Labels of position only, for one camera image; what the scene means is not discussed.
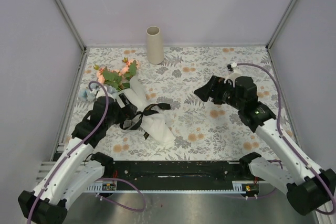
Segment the black ribbon with gold lettering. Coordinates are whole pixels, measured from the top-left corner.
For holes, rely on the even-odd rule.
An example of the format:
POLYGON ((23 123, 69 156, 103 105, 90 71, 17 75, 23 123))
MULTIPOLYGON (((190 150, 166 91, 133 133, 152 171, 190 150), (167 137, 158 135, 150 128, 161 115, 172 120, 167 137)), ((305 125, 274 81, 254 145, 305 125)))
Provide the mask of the black ribbon with gold lettering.
POLYGON ((168 103, 155 103, 150 104, 141 112, 137 112, 136 116, 132 120, 130 127, 120 127, 123 130, 138 130, 139 128, 144 130, 144 139, 149 136, 156 141, 167 144, 175 140, 175 136, 166 125, 165 117, 159 111, 154 110, 154 107, 158 107, 161 110, 170 110, 171 106, 168 103))

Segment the artificial flower bouquet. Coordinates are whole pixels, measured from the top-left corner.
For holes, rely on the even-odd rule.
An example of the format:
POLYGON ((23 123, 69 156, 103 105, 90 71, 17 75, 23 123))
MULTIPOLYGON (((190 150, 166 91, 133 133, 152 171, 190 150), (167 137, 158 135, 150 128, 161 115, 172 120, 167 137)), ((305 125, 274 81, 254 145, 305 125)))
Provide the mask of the artificial flower bouquet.
POLYGON ((124 57, 122 62, 124 66, 121 70, 112 70, 107 66, 94 64, 93 69, 96 71, 96 81, 93 81, 89 87, 81 88, 78 92, 78 99, 93 102, 98 96, 101 87, 104 87, 110 95, 130 88, 130 80, 135 77, 140 64, 137 60, 127 57, 124 57))

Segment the white wrapping paper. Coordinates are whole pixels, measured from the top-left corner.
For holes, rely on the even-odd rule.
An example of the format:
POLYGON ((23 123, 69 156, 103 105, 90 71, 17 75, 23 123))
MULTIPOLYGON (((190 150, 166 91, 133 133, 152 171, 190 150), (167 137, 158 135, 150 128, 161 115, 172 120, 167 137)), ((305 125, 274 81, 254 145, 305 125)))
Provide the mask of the white wrapping paper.
POLYGON ((165 116, 158 110, 170 110, 168 103, 149 104, 143 85, 136 77, 130 87, 119 92, 107 93, 109 97, 107 119, 123 130, 142 129, 144 138, 149 136, 162 145, 170 145, 175 136, 166 125, 165 116))

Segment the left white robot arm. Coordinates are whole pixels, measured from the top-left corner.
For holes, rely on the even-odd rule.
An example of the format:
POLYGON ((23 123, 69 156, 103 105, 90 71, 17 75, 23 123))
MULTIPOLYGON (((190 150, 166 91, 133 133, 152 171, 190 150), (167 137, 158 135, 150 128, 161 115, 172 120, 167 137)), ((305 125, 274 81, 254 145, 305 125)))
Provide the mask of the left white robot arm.
POLYGON ((72 133, 68 145, 45 178, 32 190, 23 191, 19 206, 28 223, 63 223, 72 203, 93 182, 115 174, 113 158, 94 148, 107 130, 133 119, 143 103, 134 95, 101 96, 72 133))

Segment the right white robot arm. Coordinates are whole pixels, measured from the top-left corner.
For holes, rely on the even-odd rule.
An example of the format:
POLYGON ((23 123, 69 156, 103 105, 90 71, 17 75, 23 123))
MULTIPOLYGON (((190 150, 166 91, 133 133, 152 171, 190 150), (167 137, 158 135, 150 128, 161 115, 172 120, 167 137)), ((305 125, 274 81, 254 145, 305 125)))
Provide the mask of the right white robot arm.
POLYGON ((258 100, 257 86, 251 77, 229 80, 212 76, 194 94, 204 102, 211 100, 214 104, 237 109, 242 123, 264 140, 285 166, 285 169, 278 168, 256 156, 239 166, 243 179, 255 176, 270 183, 284 193, 292 208, 303 216, 334 201, 335 171, 324 170, 281 129, 273 111, 258 100))

